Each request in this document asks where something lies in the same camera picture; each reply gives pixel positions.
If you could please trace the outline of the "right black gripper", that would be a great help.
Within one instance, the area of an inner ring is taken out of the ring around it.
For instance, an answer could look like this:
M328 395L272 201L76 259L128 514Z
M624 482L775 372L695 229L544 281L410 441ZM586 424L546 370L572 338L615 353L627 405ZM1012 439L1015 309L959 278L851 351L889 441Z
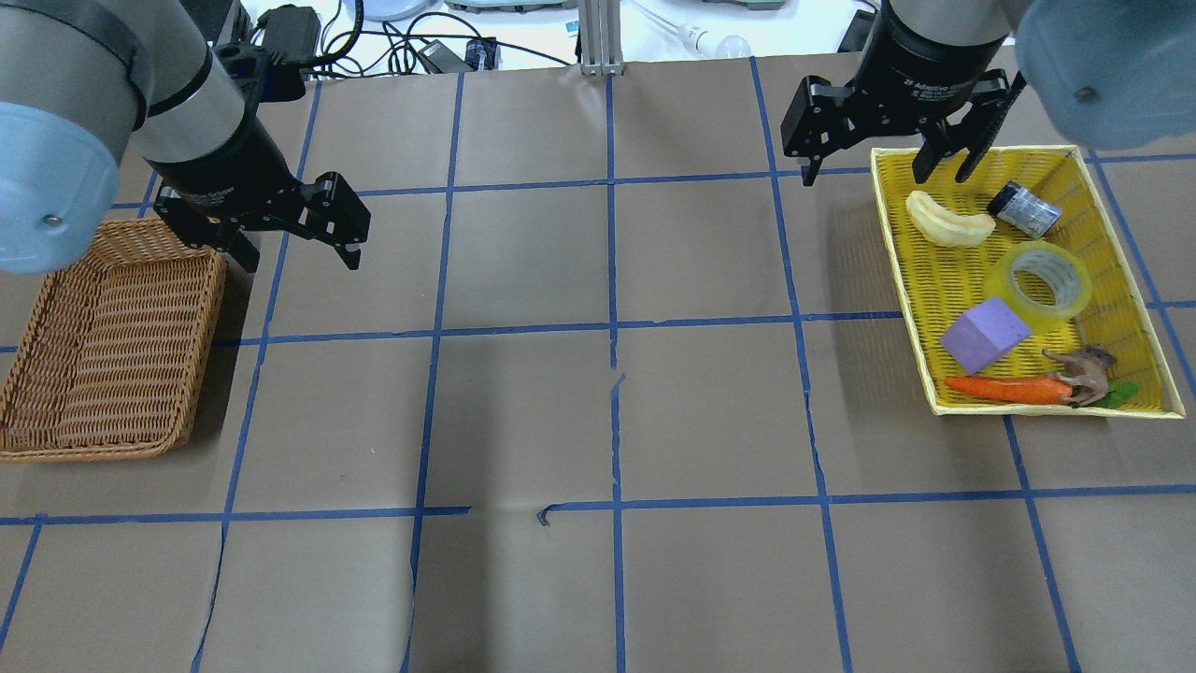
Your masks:
M803 186L838 149L915 133L923 139L911 163L915 183L960 152L954 181L968 181L1029 86L1021 73L1008 79L990 68L1011 31L999 4L881 4L848 86L804 77L781 121L782 149L798 159ZM948 122L966 106L960 122Z

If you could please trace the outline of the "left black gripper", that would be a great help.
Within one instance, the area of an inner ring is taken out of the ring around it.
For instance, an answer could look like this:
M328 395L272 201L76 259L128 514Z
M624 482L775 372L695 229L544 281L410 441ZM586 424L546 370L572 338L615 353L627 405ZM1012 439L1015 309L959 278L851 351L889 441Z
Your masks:
M244 231L286 231L321 241L349 271L362 264L372 214L340 172L311 183L292 175L281 149L254 114L216 149L187 161L147 157L163 186L153 210L185 247L227 253L255 274L260 251Z

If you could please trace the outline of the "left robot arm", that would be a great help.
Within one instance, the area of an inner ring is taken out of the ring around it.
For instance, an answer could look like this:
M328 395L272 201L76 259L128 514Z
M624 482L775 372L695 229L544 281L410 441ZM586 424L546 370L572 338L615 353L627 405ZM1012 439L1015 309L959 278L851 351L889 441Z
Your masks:
M178 1L5 1L1 22L5 273L81 259L126 149L161 179L152 208L184 247L255 273L248 233L281 231L360 265L362 198L337 172L297 178L257 115L338 53L210 45Z

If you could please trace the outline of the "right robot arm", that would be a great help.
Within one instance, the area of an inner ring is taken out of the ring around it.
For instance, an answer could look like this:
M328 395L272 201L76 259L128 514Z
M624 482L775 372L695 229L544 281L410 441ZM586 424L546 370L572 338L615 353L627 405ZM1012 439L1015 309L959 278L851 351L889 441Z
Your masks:
M963 183L1025 88L1085 148L1190 134L1192 25L1191 1L883 1L849 82L800 81L782 149L811 186L838 149L919 134L914 179L959 154Z

